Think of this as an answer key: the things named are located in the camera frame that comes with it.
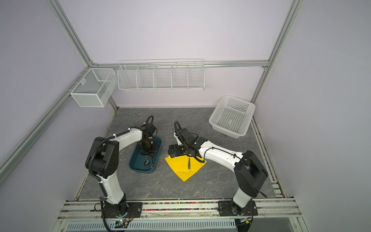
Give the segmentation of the teal plastic tray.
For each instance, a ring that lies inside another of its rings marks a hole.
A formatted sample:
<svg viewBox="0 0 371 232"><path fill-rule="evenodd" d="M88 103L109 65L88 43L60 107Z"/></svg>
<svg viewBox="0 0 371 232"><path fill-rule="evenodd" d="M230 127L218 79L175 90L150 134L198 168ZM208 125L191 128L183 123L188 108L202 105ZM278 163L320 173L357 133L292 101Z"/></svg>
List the teal plastic tray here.
<svg viewBox="0 0 371 232"><path fill-rule="evenodd" d="M150 174L155 171L161 152L161 139L154 137L152 146L155 149L154 152L145 152L141 146L141 142L137 142L134 153L129 161L129 168L131 170L144 174Z"/></svg>

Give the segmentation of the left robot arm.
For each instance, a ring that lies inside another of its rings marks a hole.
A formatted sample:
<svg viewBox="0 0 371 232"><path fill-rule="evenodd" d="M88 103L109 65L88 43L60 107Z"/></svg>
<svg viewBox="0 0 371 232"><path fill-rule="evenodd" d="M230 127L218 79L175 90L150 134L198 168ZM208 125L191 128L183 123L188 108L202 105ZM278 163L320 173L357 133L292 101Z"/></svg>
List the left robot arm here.
<svg viewBox="0 0 371 232"><path fill-rule="evenodd" d="M110 206L120 206L126 200L117 177L120 151L135 144L129 168L139 173L155 171L161 150L161 139L157 136L157 128L153 121L154 116L150 115L141 126L128 128L110 137L97 137L93 141L85 167L98 181L104 199Z"/></svg>

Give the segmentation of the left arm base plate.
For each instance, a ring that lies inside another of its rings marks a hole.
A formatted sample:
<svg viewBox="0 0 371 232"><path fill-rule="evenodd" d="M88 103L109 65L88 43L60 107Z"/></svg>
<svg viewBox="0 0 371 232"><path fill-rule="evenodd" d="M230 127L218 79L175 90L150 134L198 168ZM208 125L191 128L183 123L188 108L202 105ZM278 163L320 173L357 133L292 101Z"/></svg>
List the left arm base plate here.
<svg viewBox="0 0 371 232"><path fill-rule="evenodd" d="M104 203L103 214L105 218L139 218L143 208L142 202L128 202L118 205Z"/></svg>

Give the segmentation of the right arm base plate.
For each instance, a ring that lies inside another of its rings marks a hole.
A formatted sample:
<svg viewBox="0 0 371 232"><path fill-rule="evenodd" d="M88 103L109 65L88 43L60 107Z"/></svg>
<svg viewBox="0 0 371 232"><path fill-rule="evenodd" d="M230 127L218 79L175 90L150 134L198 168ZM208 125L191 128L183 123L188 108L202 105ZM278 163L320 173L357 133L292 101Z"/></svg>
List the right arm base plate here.
<svg viewBox="0 0 371 232"><path fill-rule="evenodd" d="M238 206L233 200L218 201L218 211L220 216L257 216L256 203L250 200L245 207Z"/></svg>

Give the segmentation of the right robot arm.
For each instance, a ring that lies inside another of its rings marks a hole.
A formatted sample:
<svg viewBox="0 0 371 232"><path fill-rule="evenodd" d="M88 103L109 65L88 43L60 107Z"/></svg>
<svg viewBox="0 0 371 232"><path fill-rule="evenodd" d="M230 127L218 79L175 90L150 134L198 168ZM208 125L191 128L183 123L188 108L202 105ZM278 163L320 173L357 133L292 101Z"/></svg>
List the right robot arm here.
<svg viewBox="0 0 371 232"><path fill-rule="evenodd" d="M236 152L217 146L182 128L177 121L174 122L174 137L177 143L168 149L171 158L186 156L201 164L211 160L234 172L238 188L231 203L235 208L245 208L258 194L266 197L260 190L269 175L254 152Z"/></svg>

